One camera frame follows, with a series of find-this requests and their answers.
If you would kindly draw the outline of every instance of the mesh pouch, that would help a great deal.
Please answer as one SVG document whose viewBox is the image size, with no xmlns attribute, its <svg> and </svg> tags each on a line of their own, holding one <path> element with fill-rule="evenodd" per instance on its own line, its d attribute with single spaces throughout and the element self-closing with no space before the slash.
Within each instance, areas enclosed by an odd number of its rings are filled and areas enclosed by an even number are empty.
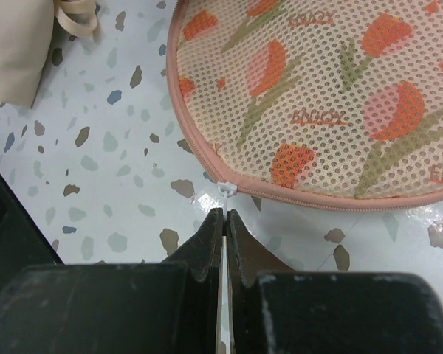
<svg viewBox="0 0 443 354">
<path fill-rule="evenodd" d="M 443 199 L 443 1 L 179 1 L 168 49 L 216 180 L 326 209 Z"/>
</svg>

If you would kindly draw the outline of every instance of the orange tulip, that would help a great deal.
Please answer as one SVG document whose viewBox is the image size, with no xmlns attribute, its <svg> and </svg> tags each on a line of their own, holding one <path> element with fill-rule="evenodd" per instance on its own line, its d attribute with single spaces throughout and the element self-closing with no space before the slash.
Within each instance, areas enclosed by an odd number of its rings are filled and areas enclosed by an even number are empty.
<svg viewBox="0 0 443 354">
<path fill-rule="evenodd" d="M 218 24 L 216 17 L 206 10 L 196 14 L 184 27 L 182 34 L 186 41 L 190 41 Z"/>
<path fill-rule="evenodd" d="M 252 97 L 273 87 L 286 68 L 286 50 L 281 42 L 270 41 L 248 64 L 247 85 Z"/>
<path fill-rule="evenodd" d="M 184 100 L 189 98 L 189 95 L 195 91 L 195 84 L 193 81 L 183 76 L 179 76 L 179 87 Z"/>
<path fill-rule="evenodd" d="M 383 13 L 368 27 L 363 48 L 371 57 L 379 57 L 387 46 L 412 33 L 412 26 L 397 17 Z"/>
<path fill-rule="evenodd" d="M 278 0 L 250 0 L 248 4 L 248 16 L 256 17 L 273 9 Z"/>
<path fill-rule="evenodd" d="M 397 139 L 414 131 L 425 112 L 422 94 L 405 82 L 375 94 L 365 104 L 365 127 L 374 140 Z"/>
<path fill-rule="evenodd" d="M 308 176 L 305 167 L 315 160 L 315 152 L 304 146 L 283 143 L 272 160 L 271 180 L 286 188 L 294 188 L 298 175 Z"/>
</svg>

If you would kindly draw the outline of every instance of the green stem print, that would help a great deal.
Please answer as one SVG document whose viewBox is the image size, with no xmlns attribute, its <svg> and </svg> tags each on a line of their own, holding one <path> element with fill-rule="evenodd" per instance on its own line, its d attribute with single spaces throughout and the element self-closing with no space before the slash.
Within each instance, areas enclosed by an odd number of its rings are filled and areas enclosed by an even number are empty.
<svg viewBox="0 0 443 354">
<path fill-rule="evenodd" d="M 374 59 L 370 55 L 366 55 L 364 59 L 360 61 L 359 65 L 354 63 L 354 56 L 356 55 L 356 48 L 354 45 L 354 39 L 349 39 L 349 45 L 343 43 L 341 46 L 340 63 L 341 73 L 343 74 L 343 91 L 351 90 L 353 84 L 358 80 L 363 72 L 368 68 L 369 64 Z"/>
<path fill-rule="evenodd" d="M 251 99 L 251 102 L 247 107 L 247 112 L 244 115 L 244 124 L 241 128 L 240 137 L 236 143 L 238 147 L 241 147 L 246 142 L 248 135 L 254 128 L 255 124 L 261 120 L 264 112 L 271 108 L 280 96 L 297 85 L 303 75 L 298 75 L 293 78 L 290 78 L 290 76 L 295 67 L 302 62 L 304 55 L 305 53 L 299 55 L 286 65 L 284 73 L 279 81 L 269 88 L 261 99 L 258 99 L 258 97 L 253 97 Z"/>
<path fill-rule="evenodd" d="M 252 31 L 255 31 L 259 27 L 268 24 L 278 16 L 286 12 L 286 9 L 281 9 L 281 5 L 286 0 L 279 0 L 278 3 L 268 12 L 257 16 L 254 20 L 251 17 L 246 17 L 246 19 L 241 23 L 235 33 L 230 37 L 230 40 L 221 48 L 221 53 L 232 49 L 234 46 L 243 41 Z"/>
<path fill-rule="evenodd" d="M 185 40 L 185 38 L 183 38 L 183 39 L 179 42 L 179 44 L 177 44 L 177 50 L 181 49 L 181 48 L 184 46 L 184 44 L 186 44 L 186 43 L 187 43 L 187 41 Z"/>
<path fill-rule="evenodd" d="M 443 108 L 428 114 L 423 118 L 417 129 L 396 139 L 387 152 L 382 152 L 382 147 L 386 142 L 375 142 L 364 164 L 359 184 L 354 191 L 354 197 L 360 198 L 364 195 L 369 187 L 376 184 L 380 176 L 412 152 L 443 138 L 443 131 L 430 130 L 442 117 Z"/>
</svg>

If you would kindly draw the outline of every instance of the speckled floor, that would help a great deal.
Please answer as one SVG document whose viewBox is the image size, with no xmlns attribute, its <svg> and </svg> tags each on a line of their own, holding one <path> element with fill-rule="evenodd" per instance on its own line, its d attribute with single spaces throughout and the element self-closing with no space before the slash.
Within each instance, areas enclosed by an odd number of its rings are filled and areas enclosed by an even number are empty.
<svg viewBox="0 0 443 354">
<path fill-rule="evenodd" d="M 100 5 L 95 43 L 57 33 L 33 110 L 0 105 L 0 172 L 64 262 L 159 262 L 222 199 L 171 109 L 175 0 Z M 443 303 L 443 202 L 361 214 L 237 195 L 230 207 L 296 269 L 411 272 Z"/>
</svg>

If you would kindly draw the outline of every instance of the zipper pull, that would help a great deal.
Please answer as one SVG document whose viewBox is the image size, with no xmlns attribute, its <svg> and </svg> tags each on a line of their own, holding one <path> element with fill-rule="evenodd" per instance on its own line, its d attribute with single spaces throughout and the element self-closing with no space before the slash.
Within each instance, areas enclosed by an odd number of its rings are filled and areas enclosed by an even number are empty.
<svg viewBox="0 0 443 354">
<path fill-rule="evenodd" d="M 223 217 L 225 221 L 228 215 L 228 198 L 233 197 L 238 192 L 238 186 L 230 182 L 218 182 L 216 184 L 219 193 L 223 196 Z"/>
</svg>

